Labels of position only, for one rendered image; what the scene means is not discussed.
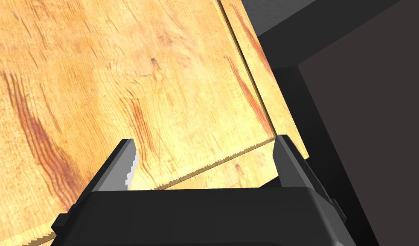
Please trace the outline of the light wooden cupboard door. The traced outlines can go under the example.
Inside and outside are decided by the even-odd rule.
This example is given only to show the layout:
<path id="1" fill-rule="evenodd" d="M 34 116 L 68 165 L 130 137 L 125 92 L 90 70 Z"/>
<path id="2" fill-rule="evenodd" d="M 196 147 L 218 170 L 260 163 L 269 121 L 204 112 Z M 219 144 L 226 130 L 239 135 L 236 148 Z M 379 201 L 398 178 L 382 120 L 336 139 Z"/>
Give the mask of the light wooden cupboard door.
<path id="1" fill-rule="evenodd" d="M 0 0 L 0 246 L 48 235 L 124 138 L 149 190 L 273 136 L 220 0 Z"/>

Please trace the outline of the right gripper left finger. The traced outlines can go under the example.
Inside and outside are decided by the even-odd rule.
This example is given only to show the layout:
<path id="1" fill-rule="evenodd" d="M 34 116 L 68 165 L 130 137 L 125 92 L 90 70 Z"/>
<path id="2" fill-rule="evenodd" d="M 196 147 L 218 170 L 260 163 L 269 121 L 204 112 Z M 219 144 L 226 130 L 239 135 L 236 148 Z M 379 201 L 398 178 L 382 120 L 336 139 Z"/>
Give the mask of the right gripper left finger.
<path id="1" fill-rule="evenodd" d="M 122 139 L 91 180 L 88 191 L 130 190 L 138 160 L 134 140 Z"/>

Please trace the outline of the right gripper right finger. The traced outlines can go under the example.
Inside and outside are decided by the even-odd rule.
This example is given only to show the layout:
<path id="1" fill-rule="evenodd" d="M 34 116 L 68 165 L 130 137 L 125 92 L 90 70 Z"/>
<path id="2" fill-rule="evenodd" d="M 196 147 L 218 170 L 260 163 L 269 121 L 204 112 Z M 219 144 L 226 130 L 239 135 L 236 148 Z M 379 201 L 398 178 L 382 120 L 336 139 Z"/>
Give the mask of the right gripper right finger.
<path id="1" fill-rule="evenodd" d="M 321 196 L 328 196 L 313 170 L 287 135 L 275 137 L 273 158 L 283 187 L 308 187 Z"/>

